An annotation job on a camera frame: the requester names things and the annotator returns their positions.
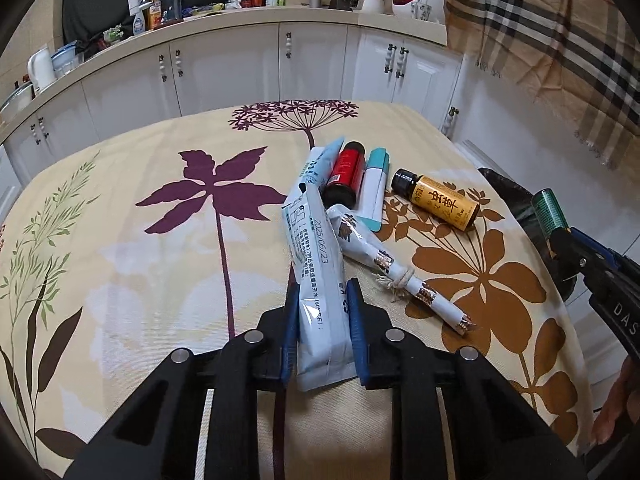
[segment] white cord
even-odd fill
[[[400,278],[396,280],[392,280],[390,277],[385,274],[378,274],[376,276],[376,281],[385,287],[387,290],[392,290],[394,297],[391,300],[391,303],[395,303],[398,298],[404,298],[408,292],[404,290],[406,284],[409,283],[409,280],[415,274],[415,267],[409,266],[407,270],[405,270],[404,274],[400,276]]]

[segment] silver screw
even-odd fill
[[[385,337],[389,339],[389,341],[399,342],[404,339],[404,332],[399,328],[390,328],[385,332]]]
[[[189,358],[189,351],[186,348],[178,348],[171,352],[171,361],[174,363],[183,363]]]
[[[467,361],[475,361],[478,359],[478,350],[473,348],[472,346],[463,346],[460,349],[460,357]]]
[[[264,338],[264,334],[259,330],[249,330],[244,334],[244,340],[248,343],[259,343]]]

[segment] purple leaf print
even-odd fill
[[[217,167],[214,182],[220,182],[223,180],[242,180],[243,178],[248,177],[255,169],[255,165],[258,164],[260,157],[266,149],[266,146],[263,148],[255,148],[248,152],[238,153],[235,157],[226,160]]]
[[[213,166],[215,162],[211,155],[202,150],[180,152],[182,160],[187,163],[182,174],[185,178],[201,180],[205,184],[213,184]]]
[[[204,191],[205,187],[193,180],[179,180],[178,182],[169,182],[164,184],[160,189],[154,191],[143,201],[136,205],[145,206],[159,204],[161,202],[173,202],[174,200],[187,200],[199,191]]]
[[[212,156],[202,150],[180,152],[185,168],[182,172],[185,180],[169,182],[151,195],[141,200],[136,206],[144,207],[164,202],[179,200],[172,209],[155,224],[145,229],[149,234],[164,234],[186,222],[204,206],[211,195],[212,205],[216,212],[216,227],[220,244],[220,259],[226,293],[226,319],[229,338],[235,335],[234,306],[231,281],[226,262],[225,241],[222,235],[221,216],[238,220],[268,220],[260,212],[265,204],[282,204],[286,198],[271,186],[238,182],[248,177],[255,170],[256,164],[266,150],[266,146],[238,153],[216,167]]]
[[[340,100],[300,100],[255,103],[237,108],[229,121],[233,130],[249,127],[265,132],[305,132],[309,148],[315,145],[313,130],[340,118],[357,117],[358,105]]]
[[[232,216],[238,220],[268,220],[258,208],[264,204],[281,204],[285,198],[270,186],[234,182],[215,187],[213,207],[222,216]]]

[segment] packet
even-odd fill
[[[324,186],[326,186],[326,181],[329,180],[329,175],[331,174],[331,170],[334,168],[335,161],[338,158],[343,142],[344,137],[339,137],[324,148],[311,148],[309,156],[306,158],[305,165],[302,167],[302,170],[298,175],[298,179],[291,187],[291,190],[284,201],[285,205],[290,204],[302,195],[302,192],[300,191],[300,184],[315,184],[318,187],[318,190],[322,192]]]
[[[318,187],[282,208],[296,281],[300,284],[298,387],[306,392],[356,376],[349,332],[342,251]]]
[[[328,209],[327,214],[346,256],[385,276],[386,282],[390,282],[393,288],[404,288],[423,301],[458,334],[463,336],[469,330],[476,329],[476,325],[463,310],[398,262],[369,228],[353,215],[353,211],[342,204],[336,204]]]

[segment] plaid scarf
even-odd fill
[[[640,182],[638,39],[611,0],[446,0],[447,41],[569,121]]]

